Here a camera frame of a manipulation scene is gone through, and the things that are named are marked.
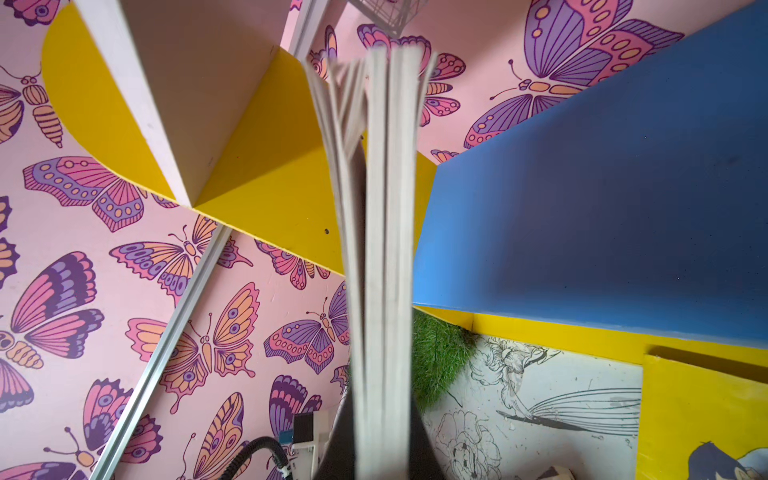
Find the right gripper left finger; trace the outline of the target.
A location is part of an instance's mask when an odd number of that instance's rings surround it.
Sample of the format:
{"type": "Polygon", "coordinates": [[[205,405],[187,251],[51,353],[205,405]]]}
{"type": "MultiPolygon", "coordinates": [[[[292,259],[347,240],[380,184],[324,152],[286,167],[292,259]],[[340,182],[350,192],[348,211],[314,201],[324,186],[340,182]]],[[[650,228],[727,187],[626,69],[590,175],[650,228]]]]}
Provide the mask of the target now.
{"type": "Polygon", "coordinates": [[[353,480],[355,478],[354,408],[351,393],[343,396],[333,418],[322,460],[313,475],[315,480],[353,480]]]}

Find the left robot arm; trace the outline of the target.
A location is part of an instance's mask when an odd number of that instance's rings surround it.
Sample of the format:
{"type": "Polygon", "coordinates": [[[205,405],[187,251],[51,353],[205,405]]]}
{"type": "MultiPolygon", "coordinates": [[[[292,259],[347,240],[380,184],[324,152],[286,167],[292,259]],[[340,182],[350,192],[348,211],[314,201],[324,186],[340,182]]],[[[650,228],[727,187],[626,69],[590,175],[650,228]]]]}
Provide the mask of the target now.
{"type": "Polygon", "coordinates": [[[330,437],[331,412],[299,413],[277,435],[249,441],[225,468],[220,479],[245,479],[246,470],[259,463],[256,479],[313,479],[330,437]]]}

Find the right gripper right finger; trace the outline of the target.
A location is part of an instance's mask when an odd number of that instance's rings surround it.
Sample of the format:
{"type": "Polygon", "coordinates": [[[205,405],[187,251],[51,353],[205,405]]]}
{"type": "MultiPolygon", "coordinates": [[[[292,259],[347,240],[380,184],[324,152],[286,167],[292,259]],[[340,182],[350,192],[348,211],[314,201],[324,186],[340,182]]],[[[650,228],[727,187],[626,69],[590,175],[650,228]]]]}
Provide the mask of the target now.
{"type": "Polygon", "coordinates": [[[414,399],[410,414],[410,479],[445,480],[414,399]]]}

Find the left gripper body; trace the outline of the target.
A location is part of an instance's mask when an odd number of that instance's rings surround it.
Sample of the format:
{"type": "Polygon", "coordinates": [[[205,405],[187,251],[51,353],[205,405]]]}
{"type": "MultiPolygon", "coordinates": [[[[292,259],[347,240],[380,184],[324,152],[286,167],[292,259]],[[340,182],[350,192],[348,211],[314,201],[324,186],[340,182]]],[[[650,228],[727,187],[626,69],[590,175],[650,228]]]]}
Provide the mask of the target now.
{"type": "Polygon", "coordinates": [[[315,476],[329,438],[329,410],[298,414],[293,420],[293,426],[279,434],[278,441],[287,449],[294,479],[310,480],[315,476]]]}

